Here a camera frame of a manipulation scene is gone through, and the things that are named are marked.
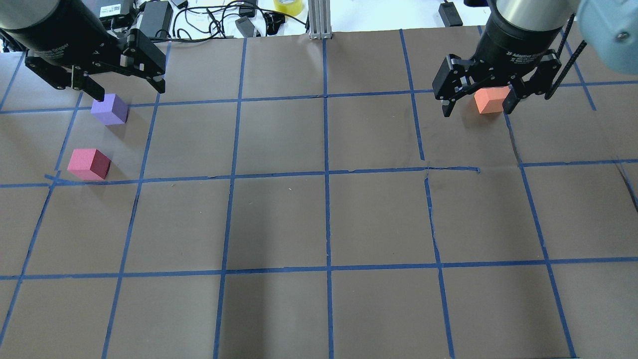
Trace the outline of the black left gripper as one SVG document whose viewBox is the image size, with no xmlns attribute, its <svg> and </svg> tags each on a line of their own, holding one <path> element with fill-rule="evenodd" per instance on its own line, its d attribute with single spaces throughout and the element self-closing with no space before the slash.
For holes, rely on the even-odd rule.
<svg viewBox="0 0 638 359">
<path fill-rule="evenodd" d="M 38 55 L 28 55 L 25 66 L 52 88 L 102 102 L 105 89 L 84 70 L 114 66 L 165 93 L 166 55 L 139 29 L 121 43 L 81 0 L 2 0 L 0 11 L 1 29 Z"/>
</svg>

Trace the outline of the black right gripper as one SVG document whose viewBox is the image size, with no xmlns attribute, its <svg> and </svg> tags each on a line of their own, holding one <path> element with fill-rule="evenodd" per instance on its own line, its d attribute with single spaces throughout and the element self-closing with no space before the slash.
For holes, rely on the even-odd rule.
<svg viewBox="0 0 638 359">
<path fill-rule="evenodd" d="M 472 95 L 487 81 L 509 82 L 510 91 L 502 105 L 508 115 L 530 95 L 551 98 L 568 73 L 568 65 L 562 66 L 556 51 L 548 50 L 558 32 L 558 28 L 523 29 L 492 10 L 471 59 L 448 54 L 434 77 L 432 89 L 444 117 L 451 116 L 458 100 Z M 528 80 L 521 78 L 531 71 Z"/>
</svg>

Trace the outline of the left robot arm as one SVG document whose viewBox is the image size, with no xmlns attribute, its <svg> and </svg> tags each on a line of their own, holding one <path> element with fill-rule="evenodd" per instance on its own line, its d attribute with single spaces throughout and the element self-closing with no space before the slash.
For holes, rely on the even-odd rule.
<svg viewBox="0 0 638 359">
<path fill-rule="evenodd" d="M 165 54 L 141 30 L 111 35 L 81 0 L 3 0 L 1 29 L 22 44 L 25 66 L 52 88 L 72 88 L 102 102 L 93 74 L 145 79 L 164 93 Z"/>
</svg>

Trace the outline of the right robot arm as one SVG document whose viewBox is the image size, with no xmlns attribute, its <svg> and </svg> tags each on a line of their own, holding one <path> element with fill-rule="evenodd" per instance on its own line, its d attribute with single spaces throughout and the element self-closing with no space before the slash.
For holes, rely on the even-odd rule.
<svg viewBox="0 0 638 359">
<path fill-rule="evenodd" d="M 503 110 L 531 95 L 551 98 L 584 48 L 608 68 L 637 74 L 635 0 L 468 0 L 490 9 L 476 52 L 449 54 L 433 80 L 449 117 L 458 100 L 483 88 L 509 86 Z"/>
</svg>

